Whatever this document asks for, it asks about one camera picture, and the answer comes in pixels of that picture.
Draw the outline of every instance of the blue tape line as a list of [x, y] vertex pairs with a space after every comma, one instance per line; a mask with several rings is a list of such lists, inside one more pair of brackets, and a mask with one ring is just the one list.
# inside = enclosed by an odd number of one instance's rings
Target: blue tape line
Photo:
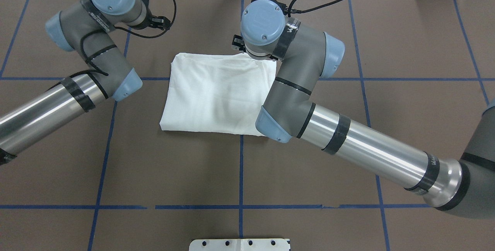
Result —
[[380, 202], [380, 214], [382, 215], [383, 234], [385, 237], [385, 247], [390, 251], [389, 230], [387, 228], [387, 218], [385, 217], [385, 207], [383, 205], [382, 186], [380, 177], [376, 176], [376, 188], [378, 190], [378, 202]]
[[127, 51], [129, 50], [129, 41], [131, 40], [131, 33], [127, 33], [127, 38], [125, 40], [125, 48], [124, 48], [124, 57], [127, 57]]
[[94, 209], [94, 205], [0, 205], [0, 209]]
[[21, 15], [19, 17], [19, 21], [17, 22], [17, 26], [15, 27], [15, 30], [14, 30], [14, 35], [12, 36], [12, 40], [10, 41], [9, 48], [7, 49], [7, 54], [5, 54], [5, 59], [3, 59], [2, 68], [0, 69], [0, 78], [2, 77], [3, 72], [5, 71], [5, 66], [7, 66], [7, 61], [9, 60], [10, 51], [12, 50], [12, 46], [14, 46], [14, 41], [15, 41], [15, 38], [17, 36], [17, 32], [19, 31], [19, 27], [21, 27], [21, 22], [22, 22], [22, 19], [24, 18], [24, 14], [26, 13], [28, 3], [29, 3], [29, 0], [26, 0], [26, 2], [24, 3], [24, 7], [23, 7]]
[[97, 194], [97, 198], [96, 198], [96, 207], [94, 208], [94, 215], [93, 215], [93, 222], [91, 225], [90, 240], [88, 243], [88, 251], [91, 251], [91, 249], [92, 249], [92, 243], [93, 243], [93, 239], [94, 239], [94, 231], [96, 230], [96, 223], [98, 220], [99, 203], [101, 201], [101, 192], [103, 191], [103, 183], [105, 180], [105, 173], [106, 173], [106, 164], [108, 162], [108, 154], [110, 152], [110, 141], [111, 141], [112, 135], [113, 135], [113, 126], [115, 124], [115, 112], [116, 112], [116, 110], [117, 110], [117, 101], [115, 101], [113, 104], [112, 120], [110, 122], [110, 131], [108, 132], [108, 139], [106, 140], [105, 158], [103, 160], [103, 166], [101, 168], [101, 176], [99, 179], [98, 194]]
[[156, 205], [155, 209], [239, 209], [239, 205]]
[[425, 203], [405, 203], [405, 204], [390, 204], [390, 205], [383, 205], [384, 208], [428, 208], [430, 207], [429, 205]]
[[239, 238], [244, 238], [244, 135], [240, 135], [239, 151]]
[[[96, 205], [0, 205], [0, 209], [95, 209]], [[429, 208], [424, 203], [405, 203], [388, 205], [243, 205], [242, 209], [360, 209], [360, 208]], [[239, 209], [240, 205], [156, 205], [155, 209]], [[142, 205], [99, 205], [98, 210], [147, 209]]]
[[[383, 78], [383, 77], [363, 77], [365, 81], [478, 81], [478, 78]], [[320, 81], [359, 81], [361, 78], [343, 77], [343, 78], [319, 78]], [[485, 78], [482, 80], [495, 80], [495, 78]]]
[[148, 209], [142, 205], [100, 205], [98, 209]]
[[[363, 75], [363, 70], [361, 67], [361, 57], [359, 55], [359, 46], [357, 44], [356, 26], [355, 26], [355, 22], [354, 22], [354, 14], [352, 11], [352, 1], [348, 0], [348, 3], [349, 3], [350, 21], [352, 24], [352, 34], [354, 36], [354, 45], [356, 48], [357, 68], [359, 69], [359, 78], [361, 78], [361, 90], [362, 90], [362, 94], [363, 94], [364, 110], [366, 112], [366, 122], [368, 123], [368, 126], [371, 127], [371, 120], [370, 120], [370, 114], [369, 114], [369, 109], [368, 109], [368, 99], [366, 98], [366, 90], [364, 87], [364, 75]], [[377, 186], [377, 190], [378, 190], [378, 200], [380, 201], [380, 213], [382, 214], [382, 225], [383, 225], [383, 234], [385, 237], [385, 246], [387, 248], [387, 251], [390, 251], [389, 232], [387, 229], [387, 219], [385, 218], [385, 209], [383, 208], [382, 188], [380, 185], [380, 177], [379, 176], [376, 176], [376, 186]]]
[[[0, 80], [61, 80], [63, 77], [1, 77]], [[143, 81], [169, 81], [170, 77], [141, 77]], [[320, 81], [361, 81], [361, 78], [319, 78]], [[374, 78], [363, 77], [365, 81], [449, 81], [449, 82], [477, 82], [478, 78]], [[495, 78], [481, 78], [484, 82], [495, 81]]]
[[244, 0], [241, 0], [241, 17], [243, 11], [244, 11]]
[[480, 82], [481, 91], [483, 91], [483, 97], [485, 98], [485, 102], [488, 105], [490, 103], [490, 101], [488, 100], [488, 96], [486, 95], [485, 86], [483, 85], [483, 81], [481, 80], [481, 74], [480, 74], [480, 71], [478, 69], [478, 65], [476, 64], [473, 50], [471, 48], [471, 44], [469, 43], [469, 39], [467, 38], [466, 30], [464, 29], [463, 19], [461, 18], [461, 14], [459, 12], [459, 7], [457, 6], [457, 0], [453, 0], [453, 1], [454, 1], [454, 7], [456, 8], [457, 18], [459, 20], [461, 30], [463, 31], [464, 39], [466, 41], [467, 49], [469, 50], [469, 55], [471, 56], [471, 61], [473, 62], [474, 70], [476, 71], [476, 75], [477, 75], [478, 80]]
[[244, 208], [245, 209], [322, 209], [325, 207], [323, 205], [244, 205]]
[[356, 49], [357, 69], [359, 70], [359, 79], [361, 81], [361, 91], [363, 94], [364, 109], [366, 111], [366, 122], [368, 123], [368, 126], [371, 126], [370, 116], [368, 112], [368, 99], [366, 98], [366, 91], [364, 89], [363, 69], [361, 67], [361, 56], [359, 55], [359, 46], [357, 45], [356, 25], [354, 23], [354, 13], [352, 11], [351, 0], [348, 0], [348, 3], [349, 3], [350, 22], [352, 24], [352, 35], [354, 36], [354, 47]]

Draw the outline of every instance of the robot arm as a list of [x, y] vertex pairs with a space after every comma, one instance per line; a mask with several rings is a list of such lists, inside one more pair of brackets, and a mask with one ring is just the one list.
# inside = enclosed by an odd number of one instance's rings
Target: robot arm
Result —
[[141, 88], [140, 77], [108, 32], [118, 22], [167, 31], [170, 21], [151, 15], [145, 1], [81, 0], [46, 22], [50, 38], [65, 51], [76, 50], [91, 69], [0, 118], [0, 165], [105, 99], [121, 101]]
[[272, 0], [243, 12], [233, 46], [255, 59], [283, 61], [261, 107], [258, 131], [278, 142], [302, 138], [364, 167], [438, 210], [470, 218], [495, 217], [495, 108], [486, 110], [461, 161], [438, 159], [309, 101], [318, 78], [339, 66], [344, 46], [327, 33], [288, 18]]

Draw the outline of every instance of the brown table surface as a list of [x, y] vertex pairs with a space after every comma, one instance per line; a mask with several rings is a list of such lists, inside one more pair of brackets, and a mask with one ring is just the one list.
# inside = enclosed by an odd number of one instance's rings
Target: brown table surface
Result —
[[[76, 1], [0, 1], [0, 114], [85, 69], [44, 32], [47, 19]], [[493, 249], [493, 220], [429, 208], [301, 140], [160, 130], [173, 57], [236, 54], [230, 42], [250, 1], [177, 0], [176, 23], [162, 38], [112, 33], [143, 88], [0, 167], [0, 249], [186, 251], [192, 239], [229, 237], [289, 238], [294, 251]], [[172, 15], [170, 0], [151, 2], [155, 14]], [[346, 45], [313, 101], [458, 159], [495, 97], [494, 7], [493, 0], [346, 0], [297, 15]]]

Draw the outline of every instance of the white cloth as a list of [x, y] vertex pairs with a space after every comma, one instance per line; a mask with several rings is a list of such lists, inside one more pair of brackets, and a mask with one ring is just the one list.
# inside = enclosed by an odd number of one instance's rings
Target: white cloth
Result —
[[276, 63], [247, 54], [179, 53], [172, 62], [162, 130], [262, 136], [255, 122]]

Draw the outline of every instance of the white metal bracket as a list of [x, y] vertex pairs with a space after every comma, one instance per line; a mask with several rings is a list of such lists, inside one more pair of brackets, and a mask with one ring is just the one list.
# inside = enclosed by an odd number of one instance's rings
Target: white metal bracket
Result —
[[288, 239], [193, 240], [189, 251], [290, 251]]

